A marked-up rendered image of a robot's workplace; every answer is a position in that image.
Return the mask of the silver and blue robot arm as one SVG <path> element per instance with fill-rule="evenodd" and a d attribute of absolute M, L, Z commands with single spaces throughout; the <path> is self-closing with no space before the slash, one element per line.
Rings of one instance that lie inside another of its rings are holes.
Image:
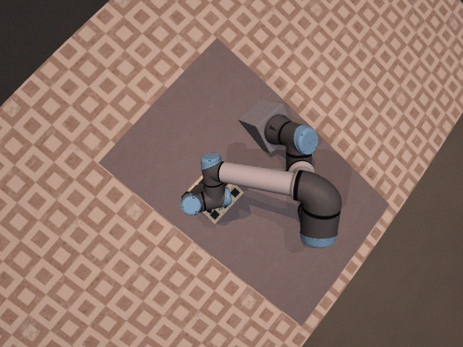
<path fill-rule="evenodd" d="M 196 215 L 230 205 L 231 192 L 224 183 L 283 194 L 300 201 L 301 240 L 311 247 L 331 246 L 338 236 L 342 203 L 336 187 L 314 171 L 317 132 L 276 114 L 267 121 L 264 135 L 272 145 L 286 146 L 285 171 L 224 162 L 218 153 L 205 154 L 200 159 L 205 191 L 186 194 L 180 203 L 182 211 Z"/>

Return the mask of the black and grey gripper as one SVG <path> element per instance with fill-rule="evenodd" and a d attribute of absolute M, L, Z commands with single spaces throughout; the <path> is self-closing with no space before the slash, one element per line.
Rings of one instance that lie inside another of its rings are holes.
<path fill-rule="evenodd" d="M 189 192 L 185 192 L 182 196 L 185 196 L 186 194 L 195 194 L 195 193 L 198 193 L 198 192 L 204 192 L 205 191 L 205 187 L 202 183 L 196 185 L 191 191 L 190 193 Z"/>

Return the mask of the tan and black chessboard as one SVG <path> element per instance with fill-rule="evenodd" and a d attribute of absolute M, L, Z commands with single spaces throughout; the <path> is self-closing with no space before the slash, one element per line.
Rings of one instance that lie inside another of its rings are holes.
<path fill-rule="evenodd" d="M 187 192 L 190 192 L 196 185 L 203 182 L 203 175 L 187 190 Z M 225 187 L 228 187 L 230 192 L 231 192 L 231 204 L 222 207 L 222 211 L 219 211 L 218 208 L 212 209 L 212 213 L 208 213 L 207 211 L 204 211 L 203 213 L 210 218 L 215 224 L 216 222 L 223 216 L 223 214 L 238 200 L 238 198 L 244 193 L 237 185 L 233 184 L 226 184 L 224 183 Z"/>

